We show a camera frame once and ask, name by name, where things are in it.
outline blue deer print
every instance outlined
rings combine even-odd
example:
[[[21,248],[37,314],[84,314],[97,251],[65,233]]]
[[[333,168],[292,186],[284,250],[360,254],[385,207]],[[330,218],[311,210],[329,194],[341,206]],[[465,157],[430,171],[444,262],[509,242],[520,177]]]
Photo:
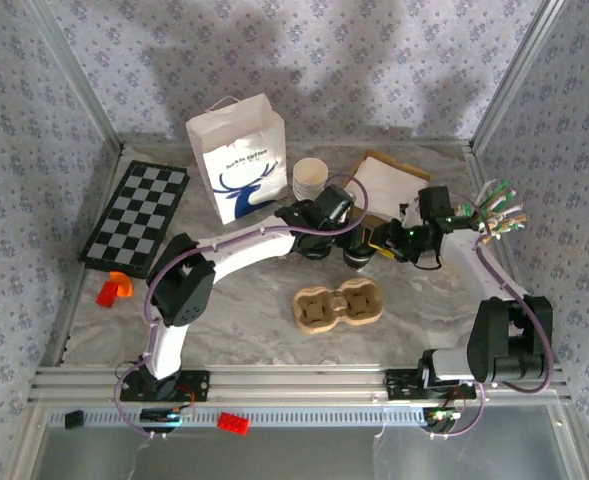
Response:
[[[259,188],[261,188],[260,182],[264,178],[270,176],[270,174],[276,168],[276,163],[270,167],[269,163],[265,165],[265,170],[261,174],[260,177],[252,180],[247,185],[243,185],[242,187],[229,187],[223,183],[223,174],[221,173],[218,176],[218,181],[225,190],[216,190],[213,189],[215,193],[227,193],[227,197],[225,198],[236,198],[236,204],[234,205],[234,217],[241,218],[243,215],[247,215],[248,213],[252,213],[254,210],[258,210],[259,208],[264,207],[265,205],[269,205],[274,200],[268,200],[266,202],[257,203],[256,205],[250,204],[250,195],[256,192]]]

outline red lego brick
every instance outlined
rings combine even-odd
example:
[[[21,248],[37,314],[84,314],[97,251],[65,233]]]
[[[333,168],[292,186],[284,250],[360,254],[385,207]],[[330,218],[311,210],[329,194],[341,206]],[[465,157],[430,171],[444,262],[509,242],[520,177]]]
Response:
[[[218,419],[218,428],[238,435],[247,435],[250,421],[247,418],[237,417],[231,413],[221,413]]]
[[[103,284],[101,293],[99,293],[98,297],[96,297],[96,303],[99,304],[101,307],[112,308],[114,300],[116,299],[117,292],[118,283],[108,280]]]

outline orange block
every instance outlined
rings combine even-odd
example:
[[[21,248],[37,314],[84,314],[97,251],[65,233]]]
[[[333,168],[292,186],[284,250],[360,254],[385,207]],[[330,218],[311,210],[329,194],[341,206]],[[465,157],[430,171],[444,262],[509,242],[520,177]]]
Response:
[[[110,280],[118,285],[116,291],[118,297],[131,297],[134,293],[132,280],[123,272],[110,272]]]

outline floral wallpaper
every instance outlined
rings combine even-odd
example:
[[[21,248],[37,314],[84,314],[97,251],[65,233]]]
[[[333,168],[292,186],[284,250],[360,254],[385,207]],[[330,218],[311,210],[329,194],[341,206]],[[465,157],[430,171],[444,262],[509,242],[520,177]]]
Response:
[[[49,0],[121,140],[265,92],[288,140],[471,138],[540,0]]]
[[[589,0],[567,3],[482,160],[525,201],[528,228],[512,245],[528,287],[553,302],[589,439]]]
[[[0,472],[112,158],[19,1],[0,2]]]

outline white paper bag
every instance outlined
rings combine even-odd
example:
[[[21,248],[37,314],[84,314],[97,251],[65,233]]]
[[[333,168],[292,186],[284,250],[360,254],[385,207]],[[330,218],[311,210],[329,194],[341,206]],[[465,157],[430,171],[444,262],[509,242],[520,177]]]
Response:
[[[287,195],[285,124],[264,94],[190,119],[187,133],[223,224]]]

